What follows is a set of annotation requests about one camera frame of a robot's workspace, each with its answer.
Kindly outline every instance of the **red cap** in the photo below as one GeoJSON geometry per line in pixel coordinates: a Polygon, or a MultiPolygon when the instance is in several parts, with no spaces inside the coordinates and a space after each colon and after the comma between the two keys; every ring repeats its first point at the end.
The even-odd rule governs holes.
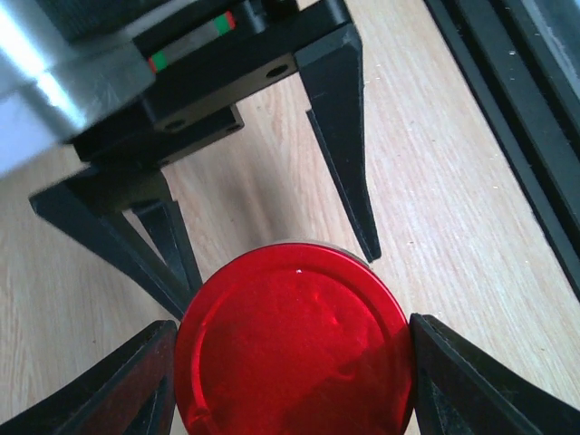
{"type": "Polygon", "coordinates": [[[406,318],[379,278],[288,243],[217,271],[186,312],[175,393],[190,434],[400,434],[411,416],[406,318]]]}

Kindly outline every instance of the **red lid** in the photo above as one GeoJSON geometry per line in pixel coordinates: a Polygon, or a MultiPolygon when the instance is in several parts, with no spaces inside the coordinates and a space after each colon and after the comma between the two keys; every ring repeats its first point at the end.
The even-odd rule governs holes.
{"type": "Polygon", "coordinates": [[[360,261],[260,248],[217,271],[183,318],[175,393],[190,434],[400,434],[411,416],[406,318],[360,261]]]}

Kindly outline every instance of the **red light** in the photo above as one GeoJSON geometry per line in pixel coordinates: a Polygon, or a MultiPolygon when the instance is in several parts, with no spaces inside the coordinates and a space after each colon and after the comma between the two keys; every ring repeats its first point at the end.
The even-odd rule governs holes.
{"type": "Polygon", "coordinates": [[[326,246],[268,246],[202,287],[176,345],[190,434],[400,434],[411,337],[379,278],[326,246]]]}

